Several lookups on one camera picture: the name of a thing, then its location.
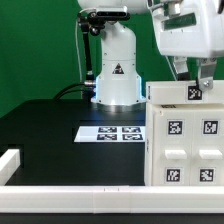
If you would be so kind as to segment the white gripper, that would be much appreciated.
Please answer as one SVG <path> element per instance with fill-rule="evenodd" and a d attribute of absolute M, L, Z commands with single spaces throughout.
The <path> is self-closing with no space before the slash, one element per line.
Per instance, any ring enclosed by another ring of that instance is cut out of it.
<path fill-rule="evenodd" d="M 186 57 L 200 58 L 198 88 L 212 89 L 216 58 L 224 57 L 224 0 L 148 0 L 148 5 L 160 54 L 175 56 L 177 80 L 190 79 Z"/>

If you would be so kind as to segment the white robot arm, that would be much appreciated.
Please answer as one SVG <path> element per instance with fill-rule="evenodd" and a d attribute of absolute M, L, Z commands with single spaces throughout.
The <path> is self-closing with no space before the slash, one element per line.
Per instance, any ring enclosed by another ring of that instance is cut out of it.
<path fill-rule="evenodd" d="M 224 57 L 224 0 L 78 0 L 85 36 L 101 37 L 102 70 L 94 78 L 92 102 L 109 108 L 142 104 L 136 72 L 136 36 L 122 25 L 133 14 L 149 13 L 161 55 L 174 59 L 179 80 L 188 79 L 187 60 L 198 60 L 196 85 L 213 87 L 217 59 Z"/>

